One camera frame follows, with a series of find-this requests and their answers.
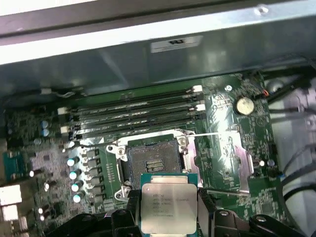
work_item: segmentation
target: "sticker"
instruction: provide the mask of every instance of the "sticker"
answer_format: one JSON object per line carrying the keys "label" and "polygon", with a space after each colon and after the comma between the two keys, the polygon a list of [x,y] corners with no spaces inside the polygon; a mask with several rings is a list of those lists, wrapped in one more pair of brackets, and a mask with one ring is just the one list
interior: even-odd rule
{"label": "sticker", "polygon": [[159,53],[169,50],[192,48],[198,46],[202,41],[203,36],[192,36],[178,39],[170,39],[151,44],[151,52]]}
{"label": "sticker", "polygon": [[96,0],[0,0],[0,16]]}

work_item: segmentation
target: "solid capacitor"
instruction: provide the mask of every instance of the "solid capacitor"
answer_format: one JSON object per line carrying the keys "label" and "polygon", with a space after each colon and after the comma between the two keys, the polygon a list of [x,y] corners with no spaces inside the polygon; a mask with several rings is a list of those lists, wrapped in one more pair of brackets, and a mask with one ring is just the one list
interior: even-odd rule
{"label": "solid capacitor", "polygon": [[49,130],[45,128],[42,130],[41,134],[43,135],[43,137],[47,137],[49,135]]}
{"label": "solid capacitor", "polygon": [[69,158],[67,160],[67,165],[69,167],[74,166],[75,164],[77,164],[79,162],[79,157],[74,157],[74,158]]}
{"label": "solid capacitor", "polygon": [[79,203],[79,202],[83,199],[84,195],[85,195],[85,192],[84,192],[84,191],[80,191],[80,192],[76,193],[76,194],[73,196],[73,201],[74,201],[75,203]]}
{"label": "solid capacitor", "polygon": [[46,120],[43,120],[40,124],[42,128],[48,128],[49,126],[49,123]]}
{"label": "solid capacitor", "polygon": [[73,192],[78,192],[79,189],[83,186],[83,181],[79,180],[77,182],[75,182],[74,184],[71,185],[71,190]]}
{"label": "solid capacitor", "polygon": [[75,180],[81,173],[82,173],[81,169],[76,169],[75,171],[70,172],[69,178],[72,180]]}

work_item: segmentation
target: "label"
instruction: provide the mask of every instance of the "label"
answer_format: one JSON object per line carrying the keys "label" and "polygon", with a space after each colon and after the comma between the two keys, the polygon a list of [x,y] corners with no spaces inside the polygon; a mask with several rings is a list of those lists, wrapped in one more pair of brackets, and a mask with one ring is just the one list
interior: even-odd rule
{"label": "label", "polygon": [[142,187],[141,230],[145,234],[193,234],[197,229],[193,184],[148,183]]}
{"label": "label", "polygon": [[159,53],[169,50],[181,48],[192,48],[198,46],[203,39],[203,36],[192,36],[178,39],[170,39],[151,44],[151,53]]}
{"label": "label", "polygon": [[0,0],[0,16],[96,0]]}

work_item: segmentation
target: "green circuit board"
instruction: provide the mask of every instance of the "green circuit board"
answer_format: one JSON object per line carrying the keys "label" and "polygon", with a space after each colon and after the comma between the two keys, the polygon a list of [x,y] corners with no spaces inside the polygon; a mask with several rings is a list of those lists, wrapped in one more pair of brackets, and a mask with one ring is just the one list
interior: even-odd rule
{"label": "green circuit board", "polygon": [[[202,86],[202,93],[189,91],[197,85]],[[106,152],[105,146],[94,148],[99,151],[95,158],[101,162],[99,167],[102,171],[98,177],[102,177],[100,185],[104,189],[100,195],[94,196],[89,195],[91,186],[87,186],[84,199],[79,203],[73,202],[73,181],[68,175],[74,168],[67,166],[67,159],[74,156],[80,158],[78,165],[83,170],[81,179],[86,182],[91,178],[90,167],[86,166],[86,154],[92,149],[79,147],[65,152],[63,149],[70,141],[86,145],[110,143],[122,137],[168,129],[185,129],[195,134],[237,131],[240,135],[238,142],[253,162],[253,173],[248,180],[249,195],[235,194],[239,192],[241,185],[238,173],[240,160],[234,154],[235,141],[231,140],[229,134],[195,138],[195,163],[199,167],[203,187],[209,189],[209,193],[217,198],[219,207],[235,211],[242,219],[264,213],[284,221],[286,217],[278,203],[274,188],[278,181],[275,175],[278,167],[268,104],[265,99],[256,100],[254,112],[248,116],[239,115],[234,110],[234,103],[238,98],[259,94],[262,86],[261,76],[232,74],[61,100],[58,103],[35,105],[22,110],[8,110],[5,115],[8,149],[23,154],[25,170],[45,167],[47,171],[39,178],[40,188],[35,197],[35,206],[39,207],[47,202],[62,203],[60,215],[55,219],[41,222],[39,230],[45,231],[52,223],[54,227],[60,226],[81,212],[103,213],[126,205],[126,202],[114,197],[122,181],[119,180],[116,156]],[[184,91],[190,96],[185,95],[178,100],[179,91]],[[151,107],[148,101],[154,99]],[[182,109],[199,104],[205,105],[205,111],[187,112]],[[72,109],[59,114],[59,108]],[[147,110],[152,111],[154,115],[147,115]],[[126,120],[122,114],[135,116],[136,119]],[[148,118],[154,120],[148,124]],[[43,131],[43,121],[49,124],[46,128],[48,131]],[[77,129],[81,126],[80,134],[69,132],[65,137],[60,134],[60,128],[65,126],[68,129]],[[160,136],[137,140],[128,146],[134,152],[133,156],[139,156],[139,147],[144,146],[144,149],[152,152],[149,150],[152,150],[151,147],[154,145],[172,141],[173,137]],[[161,145],[160,149],[164,150],[166,146]],[[56,180],[58,184],[49,192],[41,189],[42,183],[47,179]],[[229,191],[233,194],[213,192],[214,190]]]}

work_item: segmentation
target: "metal bracket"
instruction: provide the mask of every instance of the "metal bracket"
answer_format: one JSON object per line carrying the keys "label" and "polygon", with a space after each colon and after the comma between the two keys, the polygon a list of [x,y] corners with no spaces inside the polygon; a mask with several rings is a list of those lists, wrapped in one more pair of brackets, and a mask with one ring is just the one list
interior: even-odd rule
{"label": "metal bracket", "polygon": [[120,190],[114,194],[114,198],[118,201],[128,201],[128,194],[131,190],[128,186],[121,186]]}
{"label": "metal bracket", "polygon": [[[188,173],[196,173],[198,178],[198,187],[203,187],[202,180],[200,178],[199,174],[199,168],[195,165],[195,157],[197,156],[196,147],[195,147],[195,133],[194,131],[190,130],[181,130],[181,129],[170,129],[170,130],[164,130],[159,132],[151,132],[151,133],[145,133],[140,135],[134,135],[129,137],[122,137],[115,142],[113,142],[112,145],[106,146],[106,151],[112,154],[115,154],[117,160],[127,161],[127,154],[126,149],[128,142],[135,141],[135,140],[141,140],[145,138],[151,138],[151,137],[159,137],[164,135],[173,135],[173,137],[178,142],[178,149],[179,153],[182,154],[183,160],[184,160],[184,172]],[[120,167],[117,165],[118,173],[121,174]],[[115,194],[117,194],[120,199],[123,196],[122,191],[117,191]]]}

